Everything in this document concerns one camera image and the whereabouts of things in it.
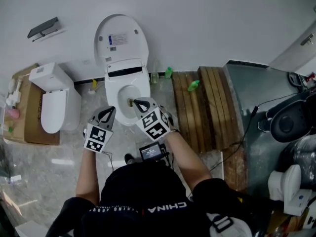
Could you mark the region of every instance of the wooden board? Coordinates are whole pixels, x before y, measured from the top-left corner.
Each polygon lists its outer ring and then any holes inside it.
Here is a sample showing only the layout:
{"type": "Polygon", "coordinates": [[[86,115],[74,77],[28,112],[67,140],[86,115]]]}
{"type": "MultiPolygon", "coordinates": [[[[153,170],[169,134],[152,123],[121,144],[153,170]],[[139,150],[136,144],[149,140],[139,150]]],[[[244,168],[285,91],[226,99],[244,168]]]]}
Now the wooden board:
{"type": "Polygon", "coordinates": [[[233,133],[233,126],[232,126],[232,119],[231,115],[229,113],[228,109],[228,104],[226,100],[226,95],[224,92],[223,84],[221,81],[221,78],[219,76],[219,68],[214,68],[213,69],[214,77],[216,80],[219,96],[221,99],[222,107],[223,107],[223,113],[225,117],[225,125],[226,125],[226,131],[227,131],[227,140],[228,140],[228,145],[231,145],[234,143],[234,133],[233,133]]]}
{"type": "Polygon", "coordinates": [[[231,189],[246,193],[248,183],[247,162],[243,146],[234,153],[237,148],[238,145],[232,145],[223,150],[223,159],[227,159],[224,161],[224,180],[231,189]]]}
{"type": "MultiPolygon", "coordinates": [[[[187,83],[190,85],[194,80],[192,76],[193,72],[188,72],[187,73],[187,83]]],[[[197,131],[197,141],[198,141],[198,151],[199,153],[205,153],[205,142],[204,142],[204,135],[203,135],[203,128],[202,128],[202,121],[201,121],[201,114],[198,106],[198,97],[197,97],[197,92],[191,91],[189,92],[189,95],[191,97],[191,103],[192,103],[192,108],[193,108],[193,113],[194,113],[194,118],[195,118],[195,127],[197,131]]]]}
{"type": "MultiPolygon", "coordinates": [[[[191,73],[191,75],[194,81],[199,80],[197,73],[191,73]]],[[[208,118],[207,113],[206,113],[205,99],[203,97],[203,91],[202,91],[201,85],[197,87],[195,92],[197,94],[199,112],[200,112],[201,121],[202,121],[202,130],[203,130],[203,136],[204,136],[205,150],[206,152],[209,152],[216,147],[216,145],[214,145],[215,144],[214,132],[211,132],[213,131],[213,123],[212,123],[212,119],[208,118]]]]}
{"type": "Polygon", "coordinates": [[[217,113],[218,113],[219,124],[220,124],[221,132],[222,132],[223,149],[225,149],[225,148],[229,147],[227,128],[226,128],[226,120],[225,120],[223,106],[222,106],[221,98],[219,95],[217,83],[215,80],[213,68],[207,69],[207,74],[208,74],[209,81],[210,81],[210,84],[211,84],[211,87],[213,90],[215,105],[216,105],[216,109],[217,109],[217,113]]]}
{"type": "Polygon", "coordinates": [[[223,85],[223,89],[225,92],[227,105],[228,105],[228,109],[229,109],[229,113],[230,113],[231,121],[232,121],[232,128],[233,128],[232,144],[238,143],[241,141],[241,135],[240,135],[239,128],[238,128],[236,110],[234,107],[232,93],[231,93],[230,87],[229,87],[228,82],[227,82],[227,78],[226,78],[223,70],[219,70],[219,76],[220,76],[221,81],[222,81],[222,85],[223,85]]]}
{"type": "Polygon", "coordinates": [[[186,142],[189,145],[191,145],[191,142],[189,140],[190,133],[189,133],[189,126],[188,126],[188,119],[187,119],[186,107],[184,104],[184,99],[183,99],[183,94],[182,94],[182,87],[180,83],[179,73],[174,72],[172,74],[172,82],[173,82],[174,99],[176,100],[179,129],[181,131],[182,137],[186,140],[186,142]]]}
{"type": "Polygon", "coordinates": [[[188,83],[187,83],[186,74],[180,73],[179,77],[180,77],[184,104],[186,107],[186,114],[187,114],[188,127],[189,127],[189,133],[190,133],[189,139],[191,142],[191,147],[194,152],[199,153],[196,122],[195,122],[194,112],[192,108],[191,98],[188,92],[188,83]]]}
{"type": "Polygon", "coordinates": [[[216,142],[216,149],[221,150],[223,149],[222,131],[221,131],[221,126],[219,122],[214,95],[213,95],[213,90],[210,84],[206,67],[200,67],[198,69],[198,73],[201,78],[201,86],[203,89],[203,93],[206,96],[205,104],[207,105],[207,108],[206,108],[207,115],[209,119],[212,120],[212,124],[213,124],[213,132],[214,132],[214,137],[215,137],[215,142],[216,142]]]}

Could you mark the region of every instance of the toilet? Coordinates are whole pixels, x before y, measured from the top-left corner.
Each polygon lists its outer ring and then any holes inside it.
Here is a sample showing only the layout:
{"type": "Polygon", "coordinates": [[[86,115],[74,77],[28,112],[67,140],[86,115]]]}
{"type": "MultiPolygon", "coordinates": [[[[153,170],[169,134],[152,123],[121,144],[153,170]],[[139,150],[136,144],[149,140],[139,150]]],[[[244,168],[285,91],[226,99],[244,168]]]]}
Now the toilet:
{"type": "Polygon", "coordinates": [[[79,125],[81,96],[71,78],[56,64],[32,69],[29,80],[43,89],[41,125],[47,133],[75,130],[79,125]]]}
{"type": "Polygon", "coordinates": [[[150,97],[149,51],[142,29],[126,15],[110,15],[97,29],[94,52],[96,63],[105,71],[106,96],[117,110],[115,118],[123,125],[134,125],[138,118],[133,100],[150,97]]]}
{"type": "Polygon", "coordinates": [[[273,171],[268,179],[270,199],[283,201],[283,212],[286,214],[301,216],[307,207],[312,190],[300,187],[300,165],[292,165],[284,173],[273,171]]]}

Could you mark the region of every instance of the pink bottle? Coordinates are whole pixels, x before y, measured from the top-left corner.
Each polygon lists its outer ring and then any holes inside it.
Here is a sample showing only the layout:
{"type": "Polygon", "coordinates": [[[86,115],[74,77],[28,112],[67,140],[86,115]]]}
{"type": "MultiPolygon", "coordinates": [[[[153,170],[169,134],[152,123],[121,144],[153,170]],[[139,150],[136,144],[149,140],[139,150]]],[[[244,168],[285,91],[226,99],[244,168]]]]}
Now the pink bottle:
{"type": "Polygon", "coordinates": [[[6,109],[6,112],[14,119],[18,119],[20,117],[20,111],[18,109],[8,108],[6,109]]]}

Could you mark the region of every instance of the tile floor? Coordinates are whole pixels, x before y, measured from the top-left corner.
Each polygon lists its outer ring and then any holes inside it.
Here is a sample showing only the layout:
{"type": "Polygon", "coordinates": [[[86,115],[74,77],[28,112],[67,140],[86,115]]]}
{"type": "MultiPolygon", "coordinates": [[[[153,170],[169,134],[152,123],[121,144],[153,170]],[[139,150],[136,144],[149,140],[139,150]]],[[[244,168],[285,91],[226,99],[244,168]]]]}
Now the tile floor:
{"type": "MultiPolygon", "coordinates": [[[[61,132],[59,146],[2,143],[11,176],[21,175],[21,180],[10,184],[0,178],[0,194],[4,199],[1,203],[13,226],[33,220],[49,227],[64,201],[75,195],[82,157],[83,127],[96,108],[107,104],[104,86],[100,86],[95,95],[87,93],[90,87],[91,84],[76,86],[82,96],[80,124],[75,131],[61,132]]],[[[171,80],[160,78],[158,84],[151,86],[151,91],[152,97],[171,112],[177,126],[171,80]]],[[[106,147],[106,151],[113,153],[113,161],[122,161],[126,153],[137,156],[137,149],[151,142],[136,126],[126,127],[116,120],[113,132],[114,135],[106,147]]],[[[97,154],[96,159],[101,190],[112,168],[106,155],[97,154]]],[[[219,152],[212,152],[202,159],[211,168],[221,160],[221,155],[219,152]]],[[[175,171],[179,173],[176,162],[175,171]]],[[[212,175],[221,178],[222,169],[214,169],[212,175]]]]}

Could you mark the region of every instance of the white toilet tank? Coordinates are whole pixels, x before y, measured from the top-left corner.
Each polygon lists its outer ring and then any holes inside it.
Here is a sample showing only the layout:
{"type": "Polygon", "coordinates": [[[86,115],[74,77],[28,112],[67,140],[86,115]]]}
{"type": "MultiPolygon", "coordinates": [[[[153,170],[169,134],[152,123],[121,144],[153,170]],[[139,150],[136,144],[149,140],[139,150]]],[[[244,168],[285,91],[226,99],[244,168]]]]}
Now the white toilet tank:
{"type": "Polygon", "coordinates": [[[56,63],[32,69],[29,80],[46,92],[74,87],[74,82],[56,63]]]}

